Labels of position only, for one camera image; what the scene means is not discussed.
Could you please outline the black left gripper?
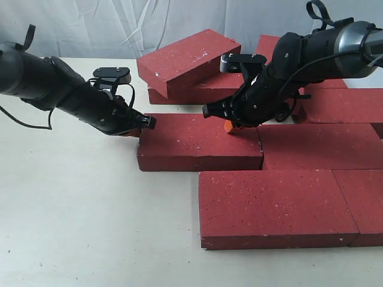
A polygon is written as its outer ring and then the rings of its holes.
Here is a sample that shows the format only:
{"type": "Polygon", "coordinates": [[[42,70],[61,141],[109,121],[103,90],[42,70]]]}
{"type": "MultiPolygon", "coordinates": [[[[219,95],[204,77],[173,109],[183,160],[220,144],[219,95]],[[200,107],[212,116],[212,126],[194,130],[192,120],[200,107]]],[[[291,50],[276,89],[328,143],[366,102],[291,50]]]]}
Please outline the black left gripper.
{"type": "Polygon", "coordinates": [[[110,89],[97,89],[95,79],[78,85],[56,106],[110,136],[139,138],[143,129],[153,130],[156,119],[133,108],[136,93],[133,85],[130,101],[117,95],[118,86],[110,89]]]}

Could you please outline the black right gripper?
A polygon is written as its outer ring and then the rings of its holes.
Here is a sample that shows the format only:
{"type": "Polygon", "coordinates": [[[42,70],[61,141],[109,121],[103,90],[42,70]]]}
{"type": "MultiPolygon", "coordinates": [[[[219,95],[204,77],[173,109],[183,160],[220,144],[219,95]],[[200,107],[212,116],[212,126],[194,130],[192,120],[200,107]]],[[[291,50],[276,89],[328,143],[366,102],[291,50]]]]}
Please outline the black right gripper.
{"type": "Polygon", "coordinates": [[[257,127],[269,120],[283,122],[291,114],[299,97],[300,83],[277,79],[264,64],[241,64],[244,83],[234,95],[206,103],[203,116],[218,117],[225,121],[224,131],[235,133],[242,127],[257,127]]]}

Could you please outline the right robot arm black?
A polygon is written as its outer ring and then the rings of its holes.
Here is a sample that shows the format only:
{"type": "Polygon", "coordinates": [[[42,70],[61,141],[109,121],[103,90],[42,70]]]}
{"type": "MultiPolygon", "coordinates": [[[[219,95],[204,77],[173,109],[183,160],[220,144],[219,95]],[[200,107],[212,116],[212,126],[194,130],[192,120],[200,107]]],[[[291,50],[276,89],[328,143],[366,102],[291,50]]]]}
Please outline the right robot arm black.
{"type": "Polygon", "coordinates": [[[218,117],[233,128],[257,127],[269,120],[282,122],[294,105],[309,95],[299,90],[325,80],[365,78],[382,66],[382,29],[373,23],[337,23],[332,29],[306,36],[282,36],[270,61],[261,54],[224,54],[222,73],[240,73],[244,82],[231,96],[206,103],[205,118],[218,117]]]}

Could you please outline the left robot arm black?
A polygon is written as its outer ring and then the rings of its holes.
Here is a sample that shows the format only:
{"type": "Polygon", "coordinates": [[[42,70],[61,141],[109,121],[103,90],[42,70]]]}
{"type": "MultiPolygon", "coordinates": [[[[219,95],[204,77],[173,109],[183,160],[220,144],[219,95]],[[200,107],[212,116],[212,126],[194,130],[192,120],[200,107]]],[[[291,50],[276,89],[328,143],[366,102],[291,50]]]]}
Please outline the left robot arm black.
{"type": "Polygon", "coordinates": [[[98,68],[85,80],[58,57],[39,58],[8,42],[1,45],[1,94],[42,111],[55,108],[111,136],[138,137],[156,119],[133,108],[116,91],[129,85],[129,68],[98,68]]]}

